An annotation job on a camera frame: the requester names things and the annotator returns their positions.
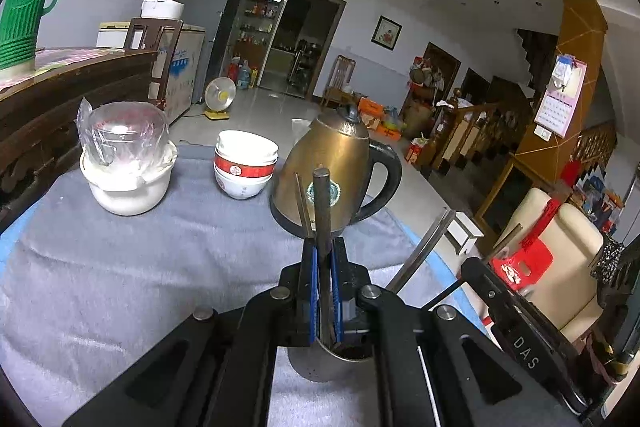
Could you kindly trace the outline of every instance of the pink calendar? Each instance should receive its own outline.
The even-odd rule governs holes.
[[[560,85],[551,79],[534,122],[564,138],[580,97],[586,71],[587,65],[584,62],[574,60],[565,84]]]

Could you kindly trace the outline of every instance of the kettle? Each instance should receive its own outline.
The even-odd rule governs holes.
[[[373,165],[386,168],[386,182],[380,194],[362,206]],[[315,229],[313,171],[319,166],[331,174],[332,235],[350,223],[375,214],[393,197],[402,178],[402,164],[388,145],[369,138],[354,105],[321,113],[308,133],[293,147],[271,191],[271,214],[287,232],[305,237],[300,221],[296,192],[296,172],[306,196],[311,225]]]

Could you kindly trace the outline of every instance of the kettle lid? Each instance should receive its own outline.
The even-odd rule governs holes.
[[[335,111],[325,111],[318,115],[318,121],[330,129],[354,138],[368,138],[369,130],[362,123],[358,108],[350,103]]]

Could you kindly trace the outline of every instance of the round sticker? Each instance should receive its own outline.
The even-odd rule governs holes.
[[[334,204],[340,199],[340,185],[333,180],[330,180],[329,194],[330,205],[334,206]],[[311,203],[314,202],[314,182],[309,183],[309,186],[306,188],[306,199],[311,201]]]

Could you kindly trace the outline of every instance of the screw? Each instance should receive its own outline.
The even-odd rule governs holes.
[[[213,316],[213,308],[207,306],[196,306],[193,311],[193,318],[197,321],[208,321]]]
[[[452,321],[458,315],[458,312],[453,306],[449,306],[448,304],[443,304],[442,306],[438,306],[436,309],[436,313],[438,317],[440,317],[444,321]]]
[[[285,286],[276,286],[275,288],[271,289],[269,295],[271,295],[272,298],[276,299],[276,301],[282,301],[289,297],[290,293],[291,292],[289,291],[289,288]]]
[[[377,299],[382,295],[382,291],[374,284],[366,284],[360,288],[360,295],[366,299]]]

